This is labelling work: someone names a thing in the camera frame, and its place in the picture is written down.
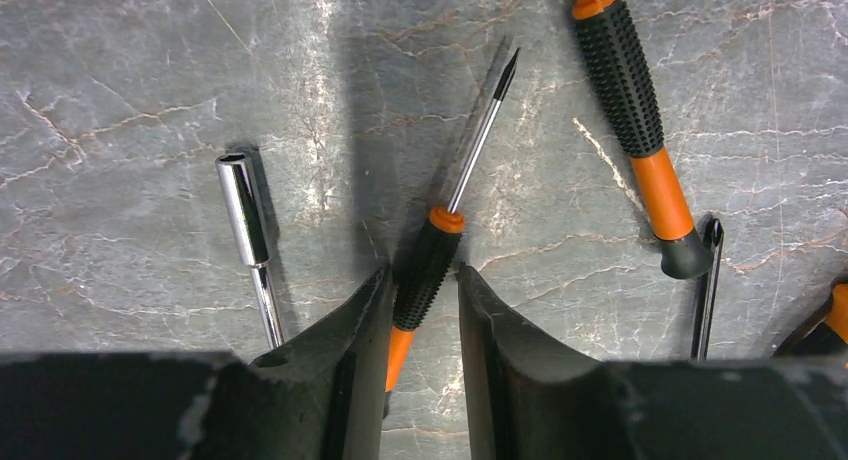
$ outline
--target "screwdriver handle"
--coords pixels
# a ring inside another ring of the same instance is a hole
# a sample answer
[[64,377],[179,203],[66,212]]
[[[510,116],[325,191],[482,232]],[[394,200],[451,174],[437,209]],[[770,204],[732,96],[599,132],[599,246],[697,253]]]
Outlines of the screwdriver handle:
[[778,355],[828,355],[848,368],[848,284],[833,287],[825,311],[824,321],[794,345],[782,346]]
[[660,241],[662,271],[677,279],[703,275],[712,255],[695,230],[665,149],[651,73],[627,5],[623,0],[575,0],[571,13],[592,88],[630,157]]
[[465,219],[436,207],[412,247],[410,263],[398,277],[398,291],[392,311],[392,336],[389,341],[389,367],[386,391],[397,383],[415,330],[421,326],[445,280],[462,239]]

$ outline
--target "screwdriver tip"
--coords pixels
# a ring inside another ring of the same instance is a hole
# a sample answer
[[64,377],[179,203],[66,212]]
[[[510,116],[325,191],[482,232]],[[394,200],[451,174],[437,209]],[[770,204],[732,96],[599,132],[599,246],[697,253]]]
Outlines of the screwdriver tip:
[[515,50],[509,63],[504,68],[504,73],[501,74],[501,80],[498,82],[498,88],[495,89],[495,100],[502,102],[506,97],[506,91],[509,90],[512,84],[512,77],[515,76],[515,63],[518,61],[518,54],[521,52],[521,47]]

